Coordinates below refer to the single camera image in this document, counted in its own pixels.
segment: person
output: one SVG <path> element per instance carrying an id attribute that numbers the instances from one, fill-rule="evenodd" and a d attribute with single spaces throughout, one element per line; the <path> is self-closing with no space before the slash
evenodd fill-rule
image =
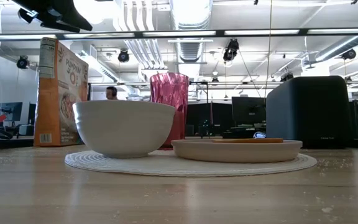
<path id="1" fill-rule="evenodd" d="M 106 98 L 108 100 L 118 100 L 117 99 L 117 88 L 114 86 L 109 86 L 106 88 Z"/>

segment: woven placemat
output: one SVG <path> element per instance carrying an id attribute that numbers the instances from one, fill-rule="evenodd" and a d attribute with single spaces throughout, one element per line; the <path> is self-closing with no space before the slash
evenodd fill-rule
<path id="1" fill-rule="evenodd" d="M 286 162 L 238 164 L 192 161 L 177 157 L 173 151 L 154 151 L 147 157 L 135 159 L 111 159 L 94 151 L 84 151 L 67 155 L 65 162 L 73 167 L 99 172 L 170 177 L 222 177 L 289 172 L 312 167 L 317 160 L 299 154 L 294 160 Z"/>

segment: cereal box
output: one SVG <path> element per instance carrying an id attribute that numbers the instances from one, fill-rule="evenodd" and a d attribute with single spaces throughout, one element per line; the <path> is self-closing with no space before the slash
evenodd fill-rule
<path id="1" fill-rule="evenodd" d="M 35 146 L 81 144 L 73 104 L 87 99 L 88 64 L 56 39 L 40 46 Z"/>

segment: plate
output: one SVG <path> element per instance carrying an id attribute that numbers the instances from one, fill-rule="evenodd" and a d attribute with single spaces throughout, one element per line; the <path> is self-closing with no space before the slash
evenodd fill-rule
<path id="1" fill-rule="evenodd" d="M 174 140 L 178 157 L 210 162 L 282 162 L 294 159 L 302 147 L 301 141 L 283 143 L 213 143 L 213 140 Z"/>

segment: wooden table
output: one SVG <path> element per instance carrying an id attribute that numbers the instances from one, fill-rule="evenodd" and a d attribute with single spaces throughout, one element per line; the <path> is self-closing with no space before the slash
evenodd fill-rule
<path id="1" fill-rule="evenodd" d="M 358 150 L 304 151 L 317 166 L 249 177 L 76 169 L 84 146 L 0 151 L 0 223 L 355 223 Z"/>

